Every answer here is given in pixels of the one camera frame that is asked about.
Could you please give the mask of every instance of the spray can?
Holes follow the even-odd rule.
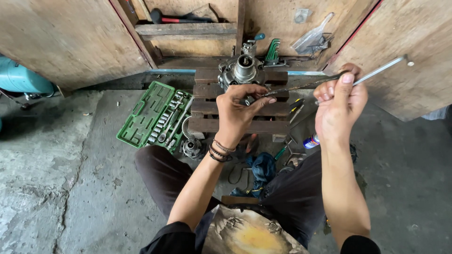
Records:
[[[309,138],[303,141],[303,146],[306,149],[311,149],[317,145],[320,145],[320,140],[319,136],[317,136],[317,133],[312,134],[311,136],[309,136]]]

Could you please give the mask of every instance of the beaded bracelet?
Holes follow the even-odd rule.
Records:
[[[223,151],[225,151],[226,153],[232,153],[235,152],[236,148],[234,148],[234,150],[231,149],[227,149],[224,146],[222,146],[220,143],[218,143],[218,141],[216,141],[215,139],[213,140],[215,142],[215,144]]]
[[[217,159],[215,158],[215,156],[213,156],[212,152],[214,154],[216,154],[217,156],[220,156],[221,158],[224,158],[223,160]],[[222,155],[221,153],[217,152],[215,149],[213,149],[212,145],[209,145],[209,154],[210,157],[218,162],[227,162],[227,161],[231,161],[232,160],[232,156],[230,155]]]

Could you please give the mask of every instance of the wooden pallet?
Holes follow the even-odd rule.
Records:
[[[286,71],[267,71],[267,82],[271,88],[284,88],[287,84]],[[193,87],[195,97],[191,106],[192,118],[188,122],[188,129],[195,132],[217,132],[219,128],[218,119],[209,119],[209,115],[218,115],[215,99],[224,93],[218,85],[219,70],[196,70]],[[280,93],[276,96],[277,101],[261,109],[256,115],[274,117],[274,121],[253,120],[246,133],[257,134],[281,134],[287,135],[290,131],[289,121],[286,121],[290,113],[289,92]]]

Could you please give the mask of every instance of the wooden cabinet door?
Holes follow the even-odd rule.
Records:
[[[408,54],[366,81],[370,101],[409,121],[452,103],[452,5],[448,0],[383,0],[325,73],[352,62],[368,73]]]
[[[65,90],[151,69],[109,0],[3,0],[0,53]]]

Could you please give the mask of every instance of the blue rag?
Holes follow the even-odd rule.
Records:
[[[262,152],[257,157],[250,156],[246,158],[246,163],[250,165],[253,170],[253,188],[247,191],[242,191],[239,188],[235,188],[229,195],[236,197],[259,198],[259,195],[263,188],[276,175],[275,158],[267,152]]]

